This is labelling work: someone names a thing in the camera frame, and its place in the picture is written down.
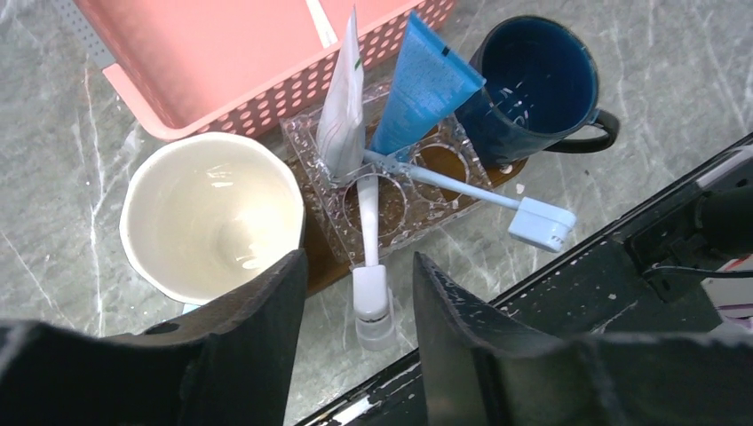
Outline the blue toothpaste tube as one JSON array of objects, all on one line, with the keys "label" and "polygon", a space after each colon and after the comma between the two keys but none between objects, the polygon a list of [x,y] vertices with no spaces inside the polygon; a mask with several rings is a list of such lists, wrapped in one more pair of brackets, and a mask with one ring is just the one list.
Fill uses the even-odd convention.
[{"label": "blue toothpaste tube", "polygon": [[369,149],[390,155],[414,145],[485,82],[416,12],[410,13],[389,96]]}]

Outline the dark blue mug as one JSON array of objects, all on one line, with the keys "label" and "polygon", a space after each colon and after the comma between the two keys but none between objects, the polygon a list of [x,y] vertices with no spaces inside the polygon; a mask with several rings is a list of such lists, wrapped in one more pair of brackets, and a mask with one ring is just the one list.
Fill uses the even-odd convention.
[{"label": "dark blue mug", "polygon": [[599,78],[585,43],[554,20],[516,16],[495,26],[471,66],[485,85],[455,111],[487,168],[549,151],[593,154],[618,138],[598,108]]}]

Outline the white toothbrush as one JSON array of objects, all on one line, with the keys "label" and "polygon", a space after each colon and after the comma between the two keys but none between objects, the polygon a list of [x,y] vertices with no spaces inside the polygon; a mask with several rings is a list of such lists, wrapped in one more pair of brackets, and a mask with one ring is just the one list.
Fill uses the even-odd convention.
[{"label": "white toothbrush", "polygon": [[378,177],[357,181],[364,264],[353,269],[353,311],[357,339],[368,351],[383,351],[396,342],[392,291],[379,263]]}]

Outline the white toothpaste tube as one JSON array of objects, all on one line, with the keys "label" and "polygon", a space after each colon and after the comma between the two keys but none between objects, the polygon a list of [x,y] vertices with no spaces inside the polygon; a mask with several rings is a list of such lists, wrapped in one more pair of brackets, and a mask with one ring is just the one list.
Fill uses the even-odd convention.
[{"label": "white toothpaste tube", "polygon": [[316,133],[320,157],[335,182],[345,180],[363,162],[363,83],[357,12],[352,9]]}]

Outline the pink toothbrush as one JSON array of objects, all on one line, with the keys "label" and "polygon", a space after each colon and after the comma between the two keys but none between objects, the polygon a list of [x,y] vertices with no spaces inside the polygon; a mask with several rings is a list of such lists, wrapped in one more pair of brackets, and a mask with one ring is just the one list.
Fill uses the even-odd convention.
[{"label": "pink toothbrush", "polygon": [[331,45],[338,41],[337,33],[335,32],[327,13],[325,12],[320,0],[305,0],[305,5],[312,18],[314,28],[320,39],[321,45],[324,49],[329,48]]}]

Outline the light blue toothbrush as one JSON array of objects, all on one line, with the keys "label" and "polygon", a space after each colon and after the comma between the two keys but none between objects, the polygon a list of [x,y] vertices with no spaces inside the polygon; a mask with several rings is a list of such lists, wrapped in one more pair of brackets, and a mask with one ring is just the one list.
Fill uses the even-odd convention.
[{"label": "light blue toothbrush", "polygon": [[513,200],[433,170],[411,163],[399,162],[392,157],[373,151],[365,152],[365,160],[383,166],[388,171],[403,174],[415,181],[512,209],[515,211],[515,215],[508,227],[508,233],[511,237],[551,253],[559,253],[562,250],[567,236],[575,227],[577,221],[576,215],[567,209],[528,197],[519,201]]}]

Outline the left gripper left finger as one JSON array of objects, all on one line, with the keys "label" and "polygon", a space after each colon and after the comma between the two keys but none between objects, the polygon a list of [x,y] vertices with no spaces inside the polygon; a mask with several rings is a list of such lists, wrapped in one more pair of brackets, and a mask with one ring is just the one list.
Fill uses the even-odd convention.
[{"label": "left gripper left finger", "polygon": [[248,283],[139,335],[1,323],[4,425],[280,425],[307,287],[289,252]]}]

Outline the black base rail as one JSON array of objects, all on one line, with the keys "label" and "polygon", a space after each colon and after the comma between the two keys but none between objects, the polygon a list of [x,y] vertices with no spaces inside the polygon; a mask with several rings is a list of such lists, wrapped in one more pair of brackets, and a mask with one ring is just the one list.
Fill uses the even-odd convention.
[{"label": "black base rail", "polygon": [[664,303],[633,261],[638,233],[701,194],[698,179],[717,171],[713,188],[752,182],[744,137],[696,169],[660,188],[635,186],[640,204],[609,208],[595,200],[596,171],[548,175],[523,171],[529,189],[553,194],[581,214],[575,242],[550,255],[502,231],[506,214],[490,207],[429,233],[385,259],[395,297],[398,342],[385,351],[362,349],[355,336],[352,284],[343,279],[305,303],[285,423],[288,425],[424,425],[422,366],[413,308],[415,253],[427,255],[457,284],[503,313],[555,335],[616,331],[697,331],[717,324],[700,288]]}]

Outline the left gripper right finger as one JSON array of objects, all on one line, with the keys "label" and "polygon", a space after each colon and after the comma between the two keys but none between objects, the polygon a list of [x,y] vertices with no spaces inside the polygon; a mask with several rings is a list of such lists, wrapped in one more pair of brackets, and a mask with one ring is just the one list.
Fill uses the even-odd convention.
[{"label": "left gripper right finger", "polygon": [[610,333],[558,338],[413,259],[431,425],[749,425],[752,337]]}]

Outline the pink plastic basket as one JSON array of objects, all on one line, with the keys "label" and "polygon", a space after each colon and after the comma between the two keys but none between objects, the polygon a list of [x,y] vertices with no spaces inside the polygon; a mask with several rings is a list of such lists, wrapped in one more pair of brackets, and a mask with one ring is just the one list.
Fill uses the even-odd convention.
[{"label": "pink plastic basket", "polygon": [[321,1],[324,49],[305,1],[58,1],[55,9],[141,126],[164,141],[255,137],[322,99],[352,9],[365,68],[400,48],[410,13],[433,28],[453,3]]}]

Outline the light blue mug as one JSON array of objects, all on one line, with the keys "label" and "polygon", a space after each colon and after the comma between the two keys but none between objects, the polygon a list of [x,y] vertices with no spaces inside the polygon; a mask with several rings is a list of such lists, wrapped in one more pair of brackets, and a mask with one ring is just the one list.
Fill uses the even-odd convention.
[{"label": "light blue mug", "polygon": [[204,305],[302,245],[291,168],[252,138],[208,132],[150,155],[128,184],[119,233],[131,267],[167,297]]}]

